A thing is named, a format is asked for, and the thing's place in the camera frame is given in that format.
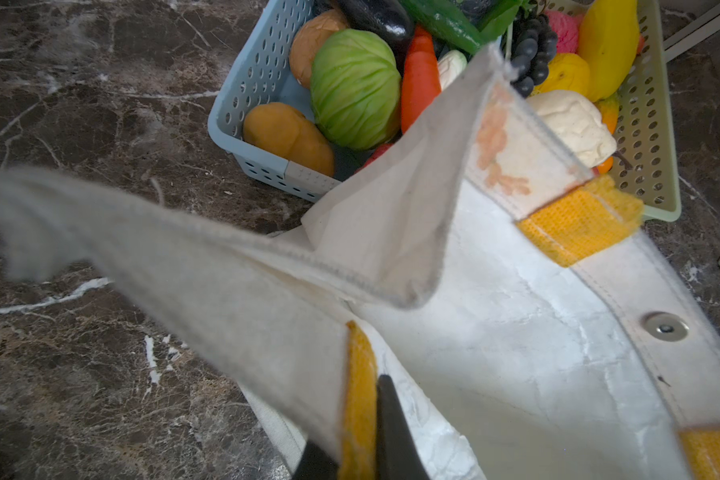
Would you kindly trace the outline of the white canvas grocery bag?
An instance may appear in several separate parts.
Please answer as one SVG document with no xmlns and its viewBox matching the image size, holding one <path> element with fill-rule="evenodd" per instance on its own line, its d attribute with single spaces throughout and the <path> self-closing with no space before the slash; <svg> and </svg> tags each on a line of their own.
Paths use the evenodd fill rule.
<svg viewBox="0 0 720 480">
<path fill-rule="evenodd" d="M 432 479 L 720 479 L 720 338 L 493 46 L 384 155 L 265 237 L 0 170 L 7 274 L 86 260 L 239 382 L 297 462 L 376 476 L 377 380 Z"/>
</svg>

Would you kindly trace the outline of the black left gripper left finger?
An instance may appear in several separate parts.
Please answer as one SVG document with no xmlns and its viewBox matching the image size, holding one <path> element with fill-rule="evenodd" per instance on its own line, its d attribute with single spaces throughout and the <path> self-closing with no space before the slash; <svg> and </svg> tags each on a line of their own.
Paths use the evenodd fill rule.
<svg viewBox="0 0 720 480">
<path fill-rule="evenodd" d="M 292 480 L 336 480 L 338 465 L 317 444 L 308 441 Z"/>
</svg>

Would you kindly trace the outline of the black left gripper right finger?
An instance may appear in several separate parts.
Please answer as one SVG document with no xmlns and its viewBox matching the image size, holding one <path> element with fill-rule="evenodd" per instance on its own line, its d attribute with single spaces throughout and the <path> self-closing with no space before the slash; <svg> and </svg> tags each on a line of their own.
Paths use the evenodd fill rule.
<svg viewBox="0 0 720 480">
<path fill-rule="evenodd" d="M 376 478 L 430 479 L 389 375 L 381 375 L 377 380 Z"/>
</svg>

